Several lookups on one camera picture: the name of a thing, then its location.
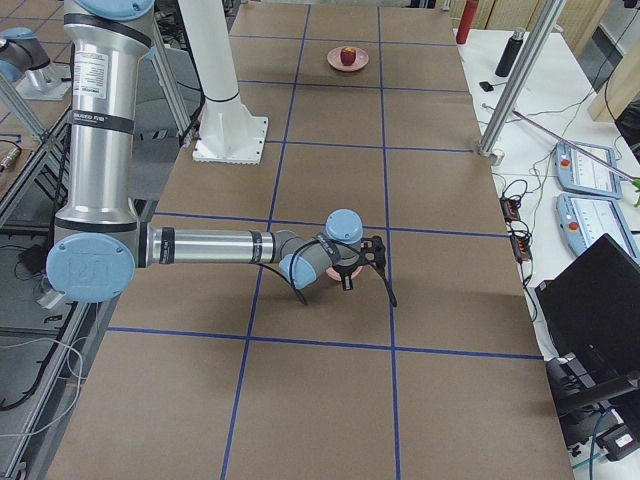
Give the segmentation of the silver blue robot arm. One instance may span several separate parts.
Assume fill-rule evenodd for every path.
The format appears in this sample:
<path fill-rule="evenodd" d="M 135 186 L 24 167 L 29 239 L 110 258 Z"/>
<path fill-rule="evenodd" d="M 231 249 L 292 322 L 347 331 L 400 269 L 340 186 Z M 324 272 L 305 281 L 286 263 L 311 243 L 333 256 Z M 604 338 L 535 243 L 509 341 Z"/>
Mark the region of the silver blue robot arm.
<path fill-rule="evenodd" d="M 263 266 L 296 293 L 334 271 L 344 289 L 353 274 L 386 267 L 385 247 L 365 237 L 359 215 L 332 212 L 310 239 L 277 232 L 183 230 L 143 223 L 129 197 L 139 64 L 160 45 L 150 1 L 68 1 L 64 28 L 72 39 L 70 185 L 55 216 L 46 260 L 52 288 L 99 303 L 120 295 L 139 268 L 158 263 Z"/>
<path fill-rule="evenodd" d="M 54 63 L 26 27 L 1 32 L 1 74 L 26 100 L 61 101 L 71 88 L 70 67 Z"/>

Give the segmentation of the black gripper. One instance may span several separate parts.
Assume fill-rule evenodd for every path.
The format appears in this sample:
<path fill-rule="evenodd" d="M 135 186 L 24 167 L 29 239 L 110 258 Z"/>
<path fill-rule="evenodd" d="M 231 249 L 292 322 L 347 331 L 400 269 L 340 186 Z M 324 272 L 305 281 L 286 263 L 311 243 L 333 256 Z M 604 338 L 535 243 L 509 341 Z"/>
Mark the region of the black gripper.
<path fill-rule="evenodd" d="M 351 266 L 362 265 L 371 266 L 380 276 L 385 275 L 386 269 L 386 250 L 382 242 L 382 238 L 378 235 L 373 237 L 365 237 L 357 246 L 349 245 L 341 241 L 335 241 L 341 248 L 355 254 L 354 258 L 343 259 L 336 265 Z M 353 289 L 353 282 L 350 274 L 341 275 L 341 284 L 344 291 Z"/>

